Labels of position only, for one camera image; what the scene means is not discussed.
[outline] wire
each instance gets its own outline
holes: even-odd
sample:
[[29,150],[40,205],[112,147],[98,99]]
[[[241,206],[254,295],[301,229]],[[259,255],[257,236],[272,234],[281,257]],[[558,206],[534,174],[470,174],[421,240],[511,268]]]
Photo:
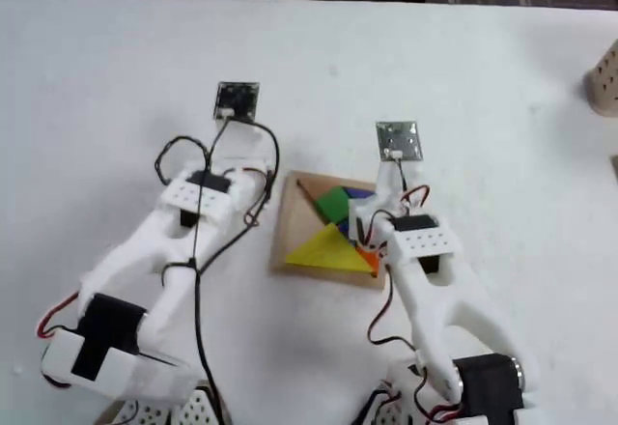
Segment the wire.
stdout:
[[219,423],[223,423],[223,413],[222,413],[222,408],[221,408],[221,404],[220,404],[219,392],[218,392],[218,389],[216,387],[216,384],[214,383],[214,378],[212,376],[211,368],[209,367],[208,360],[206,358],[206,352],[204,350],[204,342],[202,340],[201,293],[200,293],[201,278],[202,278],[202,275],[204,274],[204,272],[206,272],[206,270],[208,270],[208,268],[212,265],[212,263],[219,256],[221,256],[226,250],[228,250],[236,242],[238,242],[242,237],[244,237],[244,235],[247,232],[249,232],[249,230],[251,230],[253,227],[255,227],[257,225],[258,216],[260,215],[260,213],[264,209],[264,206],[266,205],[266,203],[270,199],[270,195],[272,193],[272,187],[273,187],[274,182],[275,182],[275,180],[277,178],[277,175],[279,173],[279,163],[280,163],[279,142],[277,141],[277,137],[272,132],[272,130],[270,130],[266,126],[263,126],[263,125],[258,124],[256,122],[253,122],[253,121],[235,120],[235,122],[240,123],[240,124],[246,124],[246,125],[253,126],[253,127],[256,127],[256,128],[260,128],[261,130],[265,131],[270,136],[270,138],[272,139],[272,143],[273,143],[273,146],[274,146],[274,153],[275,153],[275,161],[274,161],[274,168],[273,168],[272,173],[269,173],[267,175],[267,181],[266,181],[265,187],[264,187],[264,195],[262,195],[261,202],[259,203],[255,213],[253,214],[252,221],[250,223],[248,223],[248,224],[245,224],[245,227],[240,232],[238,232],[227,243],[225,243],[216,252],[214,252],[208,258],[208,260],[199,269],[196,270],[196,273],[195,273],[195,286],[194,286],[194,290],[195,290],[194,291],[194,299],[195,299],[195,303],[194,303],[194,307],[195,307],[195,314],[194,314],[195,339],[196,339],[196,343],[197,343],[197,350],[198,350],[198,355],[200,357],[200,362],[202,363],[202,367],[206,371],[206,375],[208,377],[209,383],[211,383],[211,386],[212,386],[212,393],[213,393],[213,396],[215,397],[215,401],[216,401],[216,404],[215,404],[215,407],[216,407],[215,414],[217,415],[217,420],[219,420]]
[[389,281],[388,299],[386,300],[386,303],[381,308],[377,316],[369,324],[369,327],[367,328],[367,339],[372,345],[375,345],[375,346],[385,345],[386,343],[391,343],[393,341],[401,341],[402,343],[405,343],[406,346],[408,346],[411,350],[416,352],[416,348],[414,347],[414,345],[412,345],[406,338],[403,338],[401,336],[387,336],[385,338],[380,338],[379,340],[375,340],[372,338],[372,331],[374,330],[374,327],[379,322],[379,320],[384,316],[384,314],[386,314],[386,311],[390,307],[391,302],[393,302],[393,276],[390,273],[390,266],[386,265],[385,268],[386,268],[386,271],[389,277],[388,278],[388,281]]
[[400,202],[404,202],[404,201],[409,201],[409,197],[416,193],[419,190],[425,190],[425,194],[423,195],[423,199],[421,200],[420,206],[423,207],[425,205],[425,202],[427,201],[427,198],[429,198],[429,194],[431,192],[431,188],[427,185],[427,184],[422,184],[419,186],[416,186],[414,188],[411,188],[410,190],[404,192],[404,194],[402,195],[401,199],[399,200]]
[[[448,406],[448,405],[435,406],[431,412],[427,412],[427,410],[421,405],[420,401],[418,400],[418,394],[420,393],[420,391],[423,389],[423,387],[427,383],[428,377],[429,377],[429,371],[427,370],[427,367],[424,367],[423,368],[423,380],[421,381],[421,383],[418,384],[418,386],[416,386],[416,389],[414,390],[414,394],[413,394],[414,406],[416,406],[418,411],[421,412],[423,416],[427,419],[427,421],[425,422],[425,425],[429,425],[430,423],[446,423],[449,420],[452,420],[453,418],[457,416],[457,414],[460,411],[460,405],[458,404],[458,405],[451,405],[451,406]],[[455,411],[445,414],[441,418],[435,418],[435,416],[438,415],[439,413],[451,411],[452,408],[457,408],[457,409]]]
[[207,166],[209,166],[211,162],[209,150],[197,138],[189,137],[188,135],[179,135],[178,137],[174,137],[172,140],[167,142],[165,147],[163,147],[163,150],[161,150],[161,153],[159,153],[156,159],[154,160],[154,170],[156,171],[156,174],[158,175],[159,180],[164,185],[169,185],[172,181],[170,179],[166,179],[163,176],[161,172],[161,161],[163,160],[163,157],[167,154],[167,152],[169,152],[174,145],[176,145],[178,142],[182,140],[191,142],[197,145],[200,148],[200,150],[202,150],[202,155],[204,156],[204,162]]
[[[273,168],[272,172],[269,171],[267,173],[264,173],[263,171],[260,171],[259,169],[255,169],[255,168],[249,168],[249,167],[244,168],[244,170],[247,170],[247,171],[257,171],[257,172],[260,172],[261,174],[263,174],[265,176],[265,185],[264,185],[263,191],[260,194],[260,196],[258,197],[258,199],[256,200],[256,202],[245,213],[245,217],[244,217],[244,219],[245,219],[244,220],[245,227],[239,233],[237,233],[234,237],[232,237],[227,243],[225,243],[223,246],[221,246],[215,253],[213,253],[208,258],[208,260],[200,268],[197,268],[196,248],[197,248],[197,236],[198,236],[198,233],[199,233],[199,224],[200,224],[199,223],[199,216],[200,216],[200,213],[201,213],[201,206],[202,206],[201,205],[201,199],[202,199],[202,188],[203,188],[203,185],[204,185],[204,179],[206,178],[207,172],[210,172],[210,170],[211,170],[211,159],[212,159],[212,155],[214,153],[214,149],[216,147],[216,144],[219,141],[219,139],[221,138],[221,135],[223,134],[223,131],[225,130],[225,128],[229,125],[229,123],[231,121],[234,121],[234,122],[237,122],[237,123],[240,123],[240,124],[250,125],[250,126],[253,126],[255,128],[259,128],[259,129],[265,131],[270,136],[270,138],[272,139],[272,142],[273,142],[273,145],[274,145],[274,151],[275,151],[274,168]],[[212,142],[210,151],[208,151],[206,149],[206,147],[204,147],[204,145],[199,140],[197,140],[197,139],[194,139],[192,137],[186,137],[186,136],[176,137],[175,139],[173,139],[171,142],[169,142],[164,147],[163,151],[159,154],[159,156],[157,157],[157,159],[156,159],[156,161],[154,163],[155,171],[156,171],[157,175],[159,176],[159,178],[161,179],[161,181],[163,182],[163,184],[169,184],[171,181],[168,180],[168,179],[165,179],[163,177],[163,175],[161,174],[160,162],[163,159],[163,157],[165,156],[165,154],[172,148],[172,146],[175,143],[177,143],[178,141],[180,141],[180,140],[187,140],[187,141],[190,141],[190,142],[196,144],[202,150],[202,153],[204,155],[205,168],[204,168],[204,171],[202,173],[202,181],[200,182],[199,200],[198,200],[198,206],[197,206],[198,222],[197,222],[197,224],[195,226],[195,235],[194,235],[194,240],[193,240],[193,253],[192,253],[192,257],[186,263],[168,263],[167,265],[165,265],[165,267],[163,268],[163,271],[161,273],[161,284],[164,285],[164,282],[165,282],[165,271],[167,271],[171,267],[187,267],[187,268],[191,268],[191,269],[195,270],[195,286],[194,286],[194,298],[195,298],[194,309],[195,309],[195,314],[194,314],[194,321],[195,321],[195,338],[196,338],[196,343],[197,343],[198,355],[200,357],[200,362],[202,364],[202,367],[204,368],[204,371],[206,372],[207,379],[208,379],[209,384],[211,386],[212,396],[209,395],[209,399],[212,402],[212,408],[214,409],[214,414],[215,414],[218,422],[223,424],[224,420],[223,420],[223,407],[221,405],[221,397],[220,397],[218,388],[216,386],[216,383],[214,381],[214,376],[212,375],[211,368],[209,367],[208,360],[207,360],[207,357],[206,357],[206,352],[205,352],[205,349],[204,349],[204,342],[202,340],[201,293],[200,293],[201,278],[202,278],[202,275],[204,274],[204,272],[206,272],[206,270],[210,267],[210,265],[219,256],[221,256],[221,254],[223,254],[227,249],[232,247],[249,230],[251,230],[253,227],[256,227],[258,225],[258,216],[260,215],[260,213],[264,209],[264,206],[266,205],[266,203],[270,199],[270,196],[271,196],[271,193],[272,193],[272,187],[273,187],[274,182],[275,182],[275,180],[277,178],[277,175],[279,173],[279,164],[280,164],[279,143],[277,141],[276,136],[272,132],[272,130],[270,130],[268,127],[263,126],[263,125],[258,124],[258,123],[255,123],[253,121],[244,121],[244,120],[237,120],[237,119],[234,119],[234,120],[227,119],[226,120],[226,122],[223,125],[223,127],[221,128],[221,130],[215,136],[214,141]],[[225,171],[223,173],[223,175],[225,176],[229,172],[231,172],[230,169]]]
[[393,214],[392,212],[389,212],[387,210],[375,210],[374,213],[371,216],[371,219],[369,220],[369,229],[367,230],[367,235],[365,235],[363,237],[364,242],[362,244],[369,243],[369,240],[371,239],[371,234],[374,231],[374,220],[376,220],[376,215],[378,215],[378,213],[386,214],[386,215],[388,215],[388,217],[390,219],[395,219],[396,218],[395,214]]
[[45,347],[41,355],[41,364],[39,365],[39,371],[41,372],[42,377],[45,379],[46,382],[51,384],[54,388],[69,389],[71,387],[70,383],[58,382],[57,380],[52,379],[51,377],[49,377],[48,375],[42,372],[42,360],[45,358],[45,355],[47,354],[48,349],[49,349],[49,346]]
[[400,159],[395,159],[395,162],[399,166],[399,175],[402,178],[402,191],[406,191],[407,181],[406,181],[406,175],[404,174],[404,168],[402,167],[402,161]]
[[388,396],[388,391],[386,389],[375,389],[371,393],[371,396],[369,396],[369,399],[365,402],[365,404],[361,408],[356,418],[352,421],[351,425],[362,425],[363,424],[363,422],[365,421],[365,417],[367,417],[367,414],[369,413],[369,409],[371,408],[371,405],[374,404],[374,401],[380,394],[385,394]]
[[51,327],[46,327],[46,326],[47,324],[49,324],[49,321],[55,314],[62,311],[65,307],[67,307],[72,302],[74,302],[78,296],[79,296],[79,293],[75,292],[69,297],[67,297],[65,300],[60,302],[59,304],[52,307],[49,311],[47,311],[47,313],[43,316],[43,318],[37,325],[37,336],[39,338],[41,339],[51,338],[54,335],[55,330],[58,328],[67,329],[65,326],[62,326],[62,325],[55,325]]
[[122,422],[108,423],[106,425],[127,425],[127,423],[133,421],[133,419],[137,416],[138,413],[139,413],[139,401],[135,401],[135,411],[133,411],[133,413],[131,414],[129,418],[123,420]]
[[209,171],[211,170],[211,167],[212,167],[212,155],[214,155],[214,147],[216,147],[217,142],[219,141],[219,139],[223,135],[223,132],[225,132],[225,129],[228,127],[229,124],[230,124],[230,118],[227,118],[225,120],[225,123],[223,123],[223,127],[221,128],[221,130],[216,134],[216,136],[214,137],[214,140],[212,140],[211,154],[209,155],[209,162],[208,162],[208,167],[207,167]]

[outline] metal plate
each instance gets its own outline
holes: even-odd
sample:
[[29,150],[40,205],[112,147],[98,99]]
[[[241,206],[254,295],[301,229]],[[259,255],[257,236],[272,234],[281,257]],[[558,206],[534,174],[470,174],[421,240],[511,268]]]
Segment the metal plate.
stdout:
[[255,121],[260,84],[257,82],[219,82],[214,104],[214,119],[244,118]]
[[376,123],[378,134],[379,157],[382,161],[389,161],[391,152],[402,152],[401,161],[422,161],[423,152],[418,137],[418,130],[414,121],[400,123]]

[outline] black cable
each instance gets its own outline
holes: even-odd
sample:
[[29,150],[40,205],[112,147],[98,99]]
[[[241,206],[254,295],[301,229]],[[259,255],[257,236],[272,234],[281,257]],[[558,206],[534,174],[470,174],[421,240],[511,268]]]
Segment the black cable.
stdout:
[[372,420],[372,424],[375,425],[377,423],[378,420],[378,415],[381,412],[382,408],[384,406],[386,406],[387,404],[391,404],[394,403],[395,401],[398,401],[402,399],[402,392],[399,391],[395,396],[385,399],[384,401],[382,401],[381,403],[379,403],[378,408],[376,409],[376,413],[374,414],[374,419]]
[[402,191],[407,190],[407,181],[406,176],[404,175],[404,168],[402,167],[402,161],[400,159],[395,159],[395,162],[399,166],[399,174],[402,178]]
[[371,333],[374,327],[379,322],[379,320],[384,316],[384,314],[386,314],[386,311],[390,307],[391,302],[393,302],[393,276],[390,273],[390,266],[386,265],[385,268],[386,268],[386,272],[388,273],[388,277],[389,277],[388,278],[388,281],[389,281],[388,298],[386,299],[386,303],[381,308],[377,316],[369,324],[369,327],[367,328],[367,339],[372,345],[375,345],[375,346],[385,345],[386,343],[391,343],[393,341],[401,341],[402,343],[405,343],[406,346],[408,346],[411,350],[415,352],[416,348],[414,347],[414,345],[412,345],[406,338],[403,338],[401,336],[387,336],[385,338],[380,338],[379,340],[375,340],[371,336]]
[[369,413],[369,409],[371,408],[371,405],[374,404],[374,401],[376,400],[379,394],[387,395],[388,391],[385,389],[374,389],[374,391],[371,393],[371,396],[369,396],[369,399],[365,402],[365,404],[361,408],[356,418],[352,421],[351,425],[362,425],[363,424],[363,422],[365,421],[365,418],[367,417],[367,414]]
[[156,171],[156,174],[158,175],[159,180],[164,185],[169,185],[172,181],[170,179],[166,179],[161,173],[161,161],[163,160],[163,157],[167,154],[167,152],[169,152],[174,145],[176,145],[178,142],[182,140],[186,140],[187,142],[191,142],[197,145],[200,148],[200,150],[202,150],[202,155],[204,155],[205,164],[207,166],[209,165],[209,162],[210,162],[209,150],[202,144],[202,142],[200,142],[197,138],[189,137],[188,135],[179,135],[178,137],[174,137],[172,140],[167,142],[165,147],[163,147],[163,150],[161,150],[161,153],[159,153],[156,159],[154,160],[154,170]]
[[[270,199],[270,196],[271,196],[271,193],[272,193],[272,187],[273,187],[274,182],[275,182],[275,180],[277,178],[277,175],[279,173],[279,163],[280,163],[279,143],[277,141],[276,136],[272,132],[272,130],[270,130],[266,126],[263,126],[261,124],[255,123],[253,121],[248,121],[248,120],[244,121],[244,120],[238,120],[238,119],[234,119],[233,120],[234,122],[237,122],[237,123],[240,123],[240,124],[246,124],[246,125],[253,126],[255,128],[260,128],[261,130],[265,131],[270,136],[270,138],[272,139],[273,145],[274,145],[275,165],[274,165],[274,169],[273,169],[272,172],[269,171],[269,172],[266,173],[266,181],[265,181],[264,190],[263,190],[262,194],[258,197],[258,200],[256,201],[256,203],[254,203],[247,210],[247,213],[245,214],[245,227],[244,227],[244,229],[242,229],[238,234],[236,234],[234,237],[232,237],[226,244],[221,246],[221,248],[219,248],[214,254],[212,254],[208,258],[208,260],[198,269],[197,268],[195,254],[196,254],[196,249],[197,249],[197,236],[198,236],[198,229],[199,229],[199,216],[200,216],[201,206],[202,206],[201,205],[201,199],[202,199],[202,189],[203,189],[204,179],[206,178],[207,172],[210,172],[210,170],[211,170],[211,159],[212,159],[212,154],[214,152],[214,148],[216,146],[216,143],[220,139],[220,137],[221,137],[223,131],[225,130],[225,128],[229,125],[230,121],[232,121],[232,120],[230,120],[230,119],[226,120],[226,122],[223,125],[223,127],[221,128],[221,130],[217,133],[217,135],[215,136],[215,138],[214,138],[214,140],[212,142],[210,151],[208,149],[206,149],[206,147],[204,147],[204,145],[199,140],[197,140],[197,139],[194,139],[192,137],[187,137],[187,136],[179,136],[179,137],[174,138],[172,141],[170,141],[164,147],[163,151],[159,154],[159,156],[156,158],[156,161],[154,162],[154,169],[155,169],[157,175],[159,176],[161,182],[163,184],[168,185],[171,181],[168,180],[168,179],[165,179],[163,177],[163,175],[161,174],[160,162],[163,159],[163,157],[165,156],[165,154],[167,152],[169,152],[169,150],[174,146],[175,143],[177,143],[180,140],[191,141],[194,144],[196,144],[202,150],[202,153],[204,155],[205,169],[204,169],[204,171],[202,173],[202,181],[200,182],[200,191],[199,191],[198,208],[197,208],[198,222],[195,225],[195,235],[194,235],[194,239],[193,239],[193,254],[192,254],[192,257],[186,263],[168,263],[163,268],[163,271],[161,273],[161,284],[164,285],[165,271],[167,271],[171,267],[187,267],[187,268],[191,268],[191,269],[195,270],[195,286],[194,286],[194,297],[195,297],[194,308],[195,308],[195,313],[194,313],[194,321],[195,321],[195,337],[196,337],[198,355],[200,357],[200,362],[202,364],[202,367],[204,368],[204,371],[206,372],[206,376],[207,376],[207,379],[209,381],[209,384],[211,385],[212,397],[210,397],[210,395],[209,395],[209,399],[212,402],[212,407],[214,409],[214,414],[215,414],[218,422],[221,423],[221,424],[224,423],[224,421],[223,421],[223,407],[221,405],[221,397],[219,395],[219,391],[218,391],[218,388],[216,386],[216,383],[214,382],[214,376],[212,375],[211,368],[209,367],[208,360],[207,360],[207,357],[206,357],[206,352],[204,350],[204,343],[203,343],[203,340],[202,340],[201,293],[200,293],[201,277],[204,274],[204,272],[206,272],[206,270],[209,268],[209,266],[219,256],[221,256],[221,254],[223,254],[227,249],[229,249],[237,241],[239,241],[249,230],[251,230],[253,227],[258,225],[258,216],[260,215],[260,213],[264,209],[264,206],[266,205],[266,203]],[[254,208],[256,208],[256,206],[257,206],[257,210],[255,212],[252,212],[252,210]],[[250,217],[250,221],[248,221],[248,222],[246,220],[247,215],[249,215],[249,217]]]
[[216,147],[217,142],[219,141],[219,139],[223,135],[223,132],[225,131],[225,129],[227,128],[229,124],[230,124],[230,118],[227,118],[225,120],[225,123],[223,123],[223,127],[221,128],[221,130],[216,134],[216,136],[214,137],[214,140],[212,140],[211,153],[209,155],[209,164],[208,164],[209,171],[211,170],[211,166],[212,166],[212,155],[214,154],[214,147]]
[[48,349],[49,349],[49,345],[47,345],[45,349],[43,350],[42,356],[41,356],[41,364],[39,365],[39,370],[41,371],[42,377],[45,379],[46,382],[51,384],[54,388],[69,389],[72,386],[70,383],[58,382],[57,380],[52,379],[51,377],[49,377],[48,375],[42,372],[42,360],[45,358],[45,355],[47,354]]
[[127,425],[127,423],[131,422],[139,413],[139,402],[135,401],[135,411],[131,414],[131,416],[122,422],[108,423],[107,425]]
[[216,401],[217,404],[215,406],[217,408],[217,411],[215,411],[215,414],[217,415],[217,420],[219,420],[220,423],[223,423],[223,411],[222,411],[221,404],[220,404],[220,396],[219,396],[218,388],[216,387],[216,384],[214,383],[214,378],[213,378],[213,375],[212,375],[212,372],[211,372],[211,368],[209,367],[208,360],[206,358],[206,352],[204,350],[204,342],[202,340],[201,293],[200,293],[200,285],[201,285],[201,282],[202,282],[201,277],[204,274],[204,272],[206,272],[206,270],[208,270],[208,268],[212,265],[212,263],[219,256],[221,256],[226,250],[228,250],[236,242],[238,242],[242,237],[244,237],[244,235],[247,232],[249,232],[249,230],[251,230],[253,227],[256,226],[257,221],[258,221],[258,216],[260,215],[260,213],[262,212],[262,209],[264,208],[264,206],[266,205],[266,203],[270,199],[270,195],[272,193],[272,187],[274,185],[274,181],[276,180],[277,175],[279,173],[279,163],[280,163],[279,142],[277,141],[277,137],[272,132],[272,130],[270,130],[266,126],[263,126],[263,125],[261,125],[259,123],[253,122],[253,121],[234,120],[234,122],[241,123],[241,124],[246,124],[246,125],[253,126],[253,127],[256,127],[256,128],[260,128],[261,130],[265,131],[270,136],[270,138],[272,139],[272,143],[273,143],[274,151],[275,151],[275,161],[274,161],[274,169],[273,169],[272,173],[268,173],[268,175],[267,175],[267,181],[266,181],[265,187],[264,187],[265,194],[262,197],[262,201],[259,204],[258,209],[256,210],[255,214],[253,214],[253,219],[251,220],[251,222],[249,222],[248,224],[245,224],[245,227],[240,232],[238,232],[227,243],[225,243],[215,253],[213,253],[208,258],[208,260],[195,273],[195,286],[194,286],[194,297],[195,297],[195,302],[194,302],[194,307],[195,307],[195,314],[194,314],[195,340],[196,340],[196,343],[197,343],[197,350],[198,350],[198,355],[200,357],[200,362],[202,363],[202,367],[204,368],[204,370],[206,372],[206,375],[208,377],[209,383],[211,383],[212,394],[216,398],[215,401]]

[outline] perforated white plate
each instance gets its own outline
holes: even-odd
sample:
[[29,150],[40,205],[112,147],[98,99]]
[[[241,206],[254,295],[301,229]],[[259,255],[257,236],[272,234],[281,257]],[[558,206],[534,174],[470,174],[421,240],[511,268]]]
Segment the perforated white plate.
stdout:
[[216,416],[212,410],[206,392],[196,389],[191,399],[181,409],[174,410],[172,425],[217,425]]
[[[197,213],[200,186],[174,179],[161,194],[161,201],[165,204],[181,208],[185,211]],[[202,205],[200,213],[215,223],[225,219],[225,214],[231,208],[232,198],[227,193],[202,188]]]
[[135,404],[135,401],[125,401],[123,408],[120,409],[110,425],[120,423],[126,425],[165,425],[170,414],[169,409],[162,409],[142,401],[138,402],[137,415],[130,422],[126,422],[135,413]]
[[[116,418],[109,425],[165,425],[169,409],[162,409],[153,404],[139,402],[137,415],[126,422],[135,412],[135,401],[126,401]],[[195,389],[182,408],[174,408],[172,425],[218,425],[216,416],[206,392]]]
[[401,254],[409,258],[422,258],[456,251],[456,239],[445,227],[395,232],[393,239],[401,250]]

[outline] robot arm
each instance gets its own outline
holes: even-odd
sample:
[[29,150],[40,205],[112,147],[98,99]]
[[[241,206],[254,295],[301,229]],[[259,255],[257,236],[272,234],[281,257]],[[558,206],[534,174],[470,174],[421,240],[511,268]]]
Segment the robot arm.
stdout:
[[[191,395],[200,369],[162,348],[183,303],[192,299],[196,272],[186,263],[195,256],[201,267],[240,226],[265,189],[255,171],[267,167],[261,159],[228,158],[206,175],[203,169],[203,163],[187,164],[128,240],[82,278],[78,327],[55,330],[42,360],[48,377],[112,399],[180,405]],[[163,284],[151,307],[120,298],[123,288],[148,274]]]
[[[522,394],[539,382],[534,357],[481,287],[446,219],[422,208],[424,201],[402,202],[407,194],[402,192],[401,166],[422,159],[415,123],[378,123],[378,132],[382,163],[376,194],[351,201],[350,237],[366,250],[381,249],[382,269],[389,271],[411,322],[419,375],[411,374],[409,365],[404,374],[400,366],[391,375],[403,409],[409,416],[429,420],[418,408],[420,394],[434,406],[445,401],[457,405],[458,417],[485,416],[490,424],[509,423],[498,417],[512,418],[516,410],[517,423],[540,423],[536,409],[522,401]],[[380,137],[380,132],[387,135]],[[469,331],[493,354],[452,359],[443,337],[448,326]],[[426,373],[424,381],[421,372]],[[500,389],[498,381],[511,388]],[[415,391],[421,382],[424,391]],[[492,403],[492,409],[485,410],[484,402]]]

